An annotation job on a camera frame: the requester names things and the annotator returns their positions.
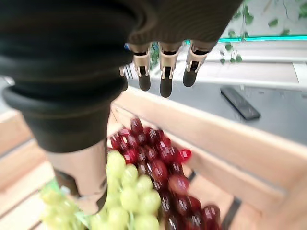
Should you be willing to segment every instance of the bunch of red grapes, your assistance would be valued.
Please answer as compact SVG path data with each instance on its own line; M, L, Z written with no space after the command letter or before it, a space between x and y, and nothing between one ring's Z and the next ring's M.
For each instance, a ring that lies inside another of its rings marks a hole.
M111 137L112 147L134 164L139 175L146 174L161 197L159 216L165 219L165 230L220 230L220 209L188 195L189 180L182 163L191 157L189 149L178 150L163 130L143 127L139 118L131 129L123 128Z

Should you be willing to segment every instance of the black remote control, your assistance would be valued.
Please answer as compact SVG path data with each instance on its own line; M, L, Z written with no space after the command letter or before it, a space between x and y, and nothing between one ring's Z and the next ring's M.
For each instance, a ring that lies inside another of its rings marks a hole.
M250 121L257 119L261 114L251 104L245 100L234 88L222 87L222 95L231 103L231 105L244 117Z

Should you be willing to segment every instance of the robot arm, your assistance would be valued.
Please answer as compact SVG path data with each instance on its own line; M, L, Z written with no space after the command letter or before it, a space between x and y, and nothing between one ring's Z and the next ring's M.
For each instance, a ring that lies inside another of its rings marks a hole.
M242 0L10 0L0 7L3 92L22 112L56 178L87 213L106 200L106 127L134 60L150 88L149 45L160 42L161 94L171 93L177 53L193 40L184 76L191 86ZM124 49L128 42L132 52Z

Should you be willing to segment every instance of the gray surface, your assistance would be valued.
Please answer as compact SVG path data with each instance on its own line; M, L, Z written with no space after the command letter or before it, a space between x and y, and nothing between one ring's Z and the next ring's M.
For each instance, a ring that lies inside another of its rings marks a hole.
M129 85L139 88L135 79ZM261 113L259 120L246 122L221 95L221 86L197 82L186 88L174 81L169 99L307 145L307 92L234 86ZM159 91L160 80L151 79L148 92Z

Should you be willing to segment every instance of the black fingertip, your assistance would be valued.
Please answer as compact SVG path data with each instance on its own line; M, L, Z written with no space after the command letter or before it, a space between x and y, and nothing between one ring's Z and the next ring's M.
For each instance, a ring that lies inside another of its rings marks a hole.
M149 75L142 75L139 77L139 86L143 91L148 91L150 89L150 77Z
M183 75L183 84L186 87L191 87L195 83L196 76L197 76L197 73L195 73L194 71L187 72L185 70L184 75Z
M169 97L172 93L172 79L164 78L160 82L160 94L163 97Z

